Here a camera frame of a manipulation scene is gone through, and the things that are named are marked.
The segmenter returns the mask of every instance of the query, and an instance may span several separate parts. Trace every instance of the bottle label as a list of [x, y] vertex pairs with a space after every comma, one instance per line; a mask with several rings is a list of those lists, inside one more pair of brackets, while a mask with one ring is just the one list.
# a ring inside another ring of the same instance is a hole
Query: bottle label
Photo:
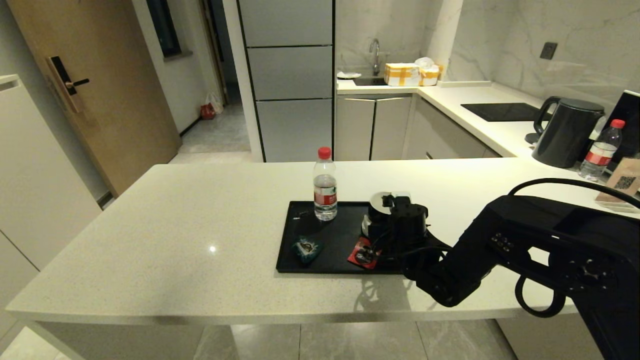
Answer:
[[602, 149], [593, 145], [584, 159], [594, 165], [608, 165], [616, 150]]
[[320, 205], [333, 205], [338, 198], [335, 194], [335, 186], [330, 188], [320, 188], [314, 186], [314, 200], [316, 204]]

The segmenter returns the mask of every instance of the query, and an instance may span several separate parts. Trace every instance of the plastic bottle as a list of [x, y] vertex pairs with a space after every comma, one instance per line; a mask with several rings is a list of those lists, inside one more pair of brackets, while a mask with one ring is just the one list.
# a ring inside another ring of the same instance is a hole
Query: plastic bottle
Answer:
[[335, 189], [335, 164], [331, 160], [331, 148], [321, 147], [314, 166], [314, 209], [320, 221], [333, 220], [338, 213]]
[[611, 126], [598, 136], [580, 166], [580, 176], [587, 180], [598, 181], [622, 143], [621, 130], [624, 126], [624, 120], [615, 119], [611, 122]]

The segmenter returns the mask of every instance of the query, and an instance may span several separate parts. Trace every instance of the wall switch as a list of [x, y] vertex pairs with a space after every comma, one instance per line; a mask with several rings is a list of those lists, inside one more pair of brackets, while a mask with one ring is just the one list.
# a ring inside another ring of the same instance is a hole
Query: wall switch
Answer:
[[540, 58], [551, 60], [551, 58], [554, 57], [557, 46], [557, 42], [545, 42], [545, 46], [542, 48], [542, 53], [540, 53]]

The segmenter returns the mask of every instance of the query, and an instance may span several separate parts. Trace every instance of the black kettle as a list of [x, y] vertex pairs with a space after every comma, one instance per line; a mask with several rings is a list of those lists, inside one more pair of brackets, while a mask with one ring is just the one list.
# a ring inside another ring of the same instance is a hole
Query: black kettle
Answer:
[[[542, 120], [552, 104], [557, 104], [545, 129]], [[540, 108], [533, 128], [540, 139], [533, 150], [533, 158], [559, 168], [570, 168], [586, 155], [589, 136], [598, 119], [604, 116], [604, 107], [593, 102], [549, 97]]]

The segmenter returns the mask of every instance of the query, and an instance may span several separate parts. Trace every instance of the white countertop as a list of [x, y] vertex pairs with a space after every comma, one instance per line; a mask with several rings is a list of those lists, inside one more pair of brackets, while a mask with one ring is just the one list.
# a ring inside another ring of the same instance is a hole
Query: white countertop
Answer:
[[461, 104], [524, 102], [539, 108], [543, 101], [489, 81], [438, 83], [436, 86], [356, 86], [353, 80], [337, 80], [338, 95], [418, 94], [469, 133], [503, 157], [535, 161], [533, 146], [524, 136], [533, 133], [533, 121], [487, 122]]
[[[279, 274], [275, 264], [287, 206], [290, 200], [312, 199], [312, 167], [155, 166], [7, 310], [30, 320], [115, 324], [460, 320], [524, 314], [513, 295], [518, 276], [501, 267], [453, 308], [438, 305], [401, 275]], [[429, 208], [430, 230], [451, 245], [485, 204], [515, 185], [540, 177], [578, 179], [575, 173], [518, 158], [349, 161], [338, 163], [337, 169], [339, 200], [409, 191], [415, 203]], [[583, 188], [543, 184], [521, 192], [551, 193], [555, 200], [603, 209], [593, 202], [596, 192]], [[529, 286], [528, 303], [546, 307], [550, 291]], [[575, 311], [568, 301], [564, 312]]]

